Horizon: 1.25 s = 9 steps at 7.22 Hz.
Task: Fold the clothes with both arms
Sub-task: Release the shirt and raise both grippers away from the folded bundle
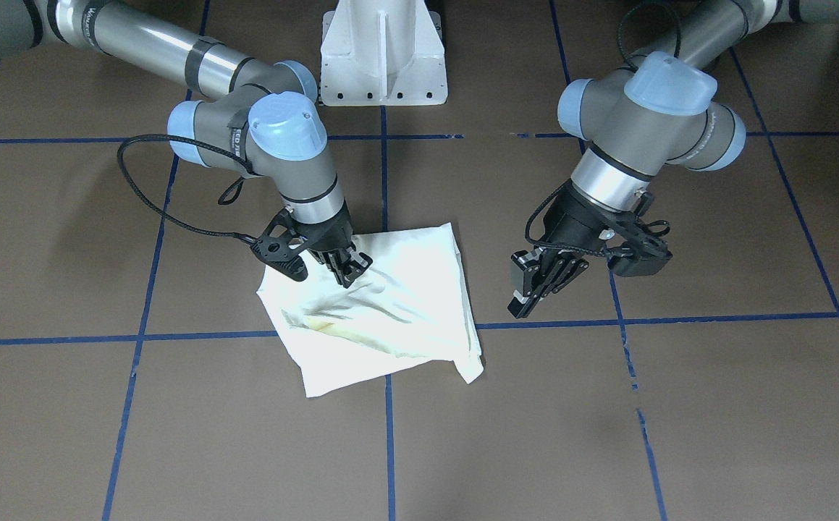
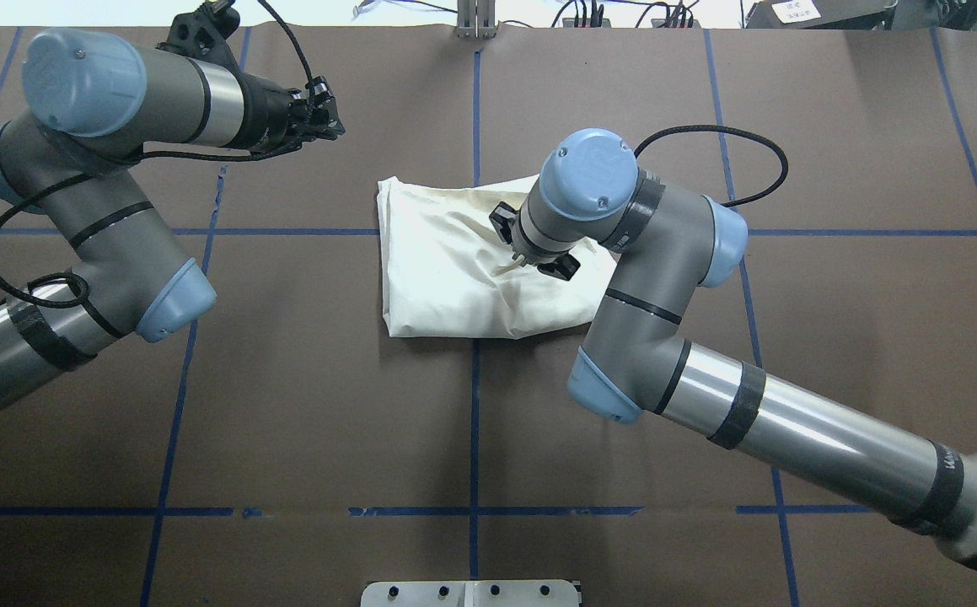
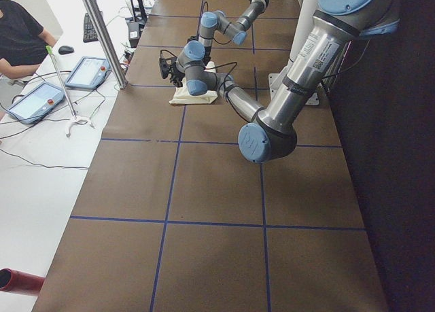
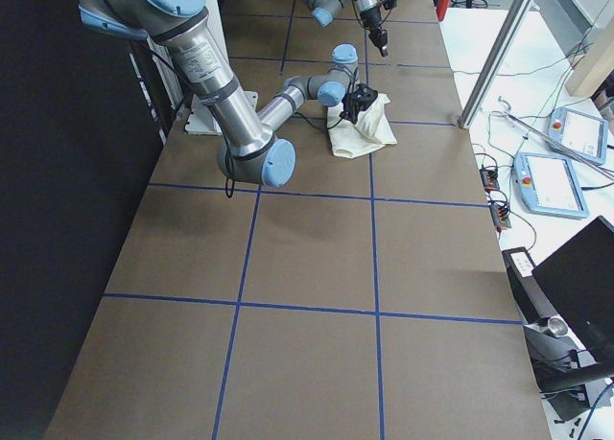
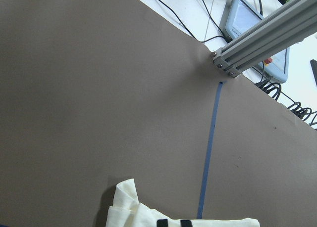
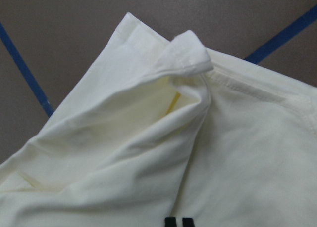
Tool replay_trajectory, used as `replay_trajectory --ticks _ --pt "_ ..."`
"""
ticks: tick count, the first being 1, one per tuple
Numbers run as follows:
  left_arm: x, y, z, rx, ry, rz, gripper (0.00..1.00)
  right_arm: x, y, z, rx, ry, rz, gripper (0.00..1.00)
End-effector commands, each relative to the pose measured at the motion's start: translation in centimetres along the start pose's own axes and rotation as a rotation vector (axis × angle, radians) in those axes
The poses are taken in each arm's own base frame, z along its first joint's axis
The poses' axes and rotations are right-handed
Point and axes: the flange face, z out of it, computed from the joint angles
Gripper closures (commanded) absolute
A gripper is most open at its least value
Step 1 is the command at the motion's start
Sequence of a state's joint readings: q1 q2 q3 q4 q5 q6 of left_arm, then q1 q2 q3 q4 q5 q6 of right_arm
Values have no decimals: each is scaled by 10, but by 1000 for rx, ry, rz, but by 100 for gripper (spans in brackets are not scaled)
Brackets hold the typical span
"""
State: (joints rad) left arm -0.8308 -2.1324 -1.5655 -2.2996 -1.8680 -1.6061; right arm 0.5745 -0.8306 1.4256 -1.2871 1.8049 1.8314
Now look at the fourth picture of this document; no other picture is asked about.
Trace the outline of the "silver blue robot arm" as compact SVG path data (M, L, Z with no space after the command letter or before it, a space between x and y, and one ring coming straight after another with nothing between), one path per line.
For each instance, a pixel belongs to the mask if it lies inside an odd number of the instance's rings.
M358 81L358 56L351 44L332 52L326 74L293 77L261 110L248 101L227 58L208 28L206 0L80 0L85 26L132 40L151 38L165 47L224 138L218 164L227 180L280 187L295 169L295 148L275 132L307 101L342 108L356 123L378 98Z
M353 10L361 27L368 31L371 43L385 58L389 54L388 31L384 23L388 19L382 11L390 12L397 7L397 0L299 0L310 11L321 27L331 24L345 9Z

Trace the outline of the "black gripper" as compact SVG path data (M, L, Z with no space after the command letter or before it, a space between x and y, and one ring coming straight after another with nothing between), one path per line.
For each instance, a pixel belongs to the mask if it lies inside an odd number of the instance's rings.
M360 112L367 111L377 100L379 92L365 83L354 84L342 99L341 118L356 123Z
M390 12L397 7L397 0L360 0L359 16L362 25L368 30L368 36L380 55L385 58L389 55L388 31L383 28L386 17L382 17L381 10Z

